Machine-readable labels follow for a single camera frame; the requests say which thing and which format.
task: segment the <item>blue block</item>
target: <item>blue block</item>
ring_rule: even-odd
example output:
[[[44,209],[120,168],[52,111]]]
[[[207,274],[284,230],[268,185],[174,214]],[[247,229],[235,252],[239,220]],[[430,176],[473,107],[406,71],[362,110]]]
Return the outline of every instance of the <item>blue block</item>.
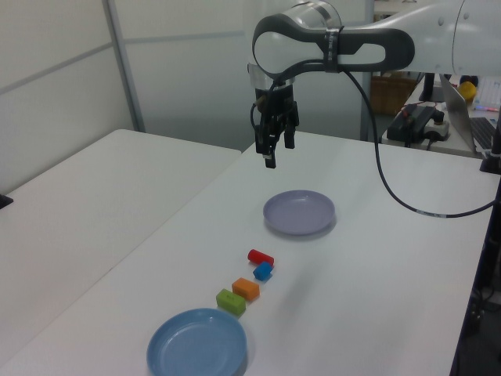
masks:
[[[263,261],[259,266],[254,270],[254,277],[256,280],[267,280],[270,278],[270,273],[272,272],[273,267],[269,265],[269,262]]]

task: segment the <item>wall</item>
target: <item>wall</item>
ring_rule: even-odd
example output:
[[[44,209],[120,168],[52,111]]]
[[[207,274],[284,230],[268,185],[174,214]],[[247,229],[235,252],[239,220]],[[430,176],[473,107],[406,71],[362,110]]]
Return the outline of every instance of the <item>wall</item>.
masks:
[[[132,128],[101,0],[0,0],[0,192]]]
[[[245,150],[249,111],[243,0],[110,0],[139,121],[147,132]],[[344,24],[372,20],[370,0],[338,1]],[[356,75],[369,89],[369,75]],[[298,130],[365,139],[362,100],[341,75],[294,84]]]

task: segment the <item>lavender plate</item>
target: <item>lavender plate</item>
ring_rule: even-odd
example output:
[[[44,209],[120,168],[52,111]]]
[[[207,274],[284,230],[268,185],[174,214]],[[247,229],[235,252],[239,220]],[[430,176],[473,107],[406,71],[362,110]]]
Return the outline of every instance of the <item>lavender plate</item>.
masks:
[[[270,198],[263,207],[266,223],[281,233],[309,235],[334,219],[334,204],[312,190],[290,190]]]

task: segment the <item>green block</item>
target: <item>green block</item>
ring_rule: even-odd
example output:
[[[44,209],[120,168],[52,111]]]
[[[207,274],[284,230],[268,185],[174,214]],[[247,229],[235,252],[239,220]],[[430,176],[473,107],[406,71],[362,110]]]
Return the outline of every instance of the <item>green block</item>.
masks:
[[[219,294],[216,295],[216,302],[218,306],[233,313],[236,316],[241,315],[245,311],[245,299],[231,291],[223,288]]]

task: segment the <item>cardboard box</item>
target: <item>cardboard box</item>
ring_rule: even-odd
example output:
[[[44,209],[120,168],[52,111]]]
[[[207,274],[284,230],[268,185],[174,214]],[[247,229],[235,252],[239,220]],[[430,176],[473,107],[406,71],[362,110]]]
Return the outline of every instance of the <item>cardboard box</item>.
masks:
[[[416,80],[399,77],[374,76],[370,82],[370,104],[375,114],[395,116],[416,87]]]

